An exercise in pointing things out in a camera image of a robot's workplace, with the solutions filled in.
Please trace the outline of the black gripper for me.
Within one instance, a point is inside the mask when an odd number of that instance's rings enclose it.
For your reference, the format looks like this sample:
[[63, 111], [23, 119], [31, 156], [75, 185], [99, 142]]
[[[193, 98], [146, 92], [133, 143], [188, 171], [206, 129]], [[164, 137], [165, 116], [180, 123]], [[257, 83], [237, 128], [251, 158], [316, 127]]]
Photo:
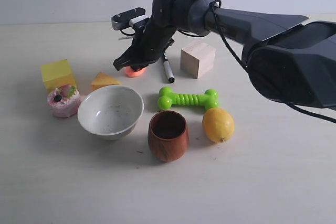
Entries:
[[155, 63], [177, 29], [187, 28], [187, 16], [192, 0], [153, 0], [152, 15], [143, 33], [131, 49], [114, 60], [117, 71], [130, 67], [138, 72]]

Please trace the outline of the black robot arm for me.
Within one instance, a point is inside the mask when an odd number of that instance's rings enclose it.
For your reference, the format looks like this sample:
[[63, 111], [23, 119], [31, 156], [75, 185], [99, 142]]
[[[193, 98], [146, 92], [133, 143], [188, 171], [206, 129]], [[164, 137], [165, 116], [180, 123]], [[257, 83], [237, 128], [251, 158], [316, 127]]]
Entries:
[[115, 30], [135, 30], [131, 46], [113, 63], [117, 70], [155, 63], [178, 30], [223, 34], [243, 46], [242, 64], [265, 98], [335, 107], [334, 22], [224, 9], [213, 0], [153, 0], [151, 16], [138, 7], [112, 16], [111, 22]]

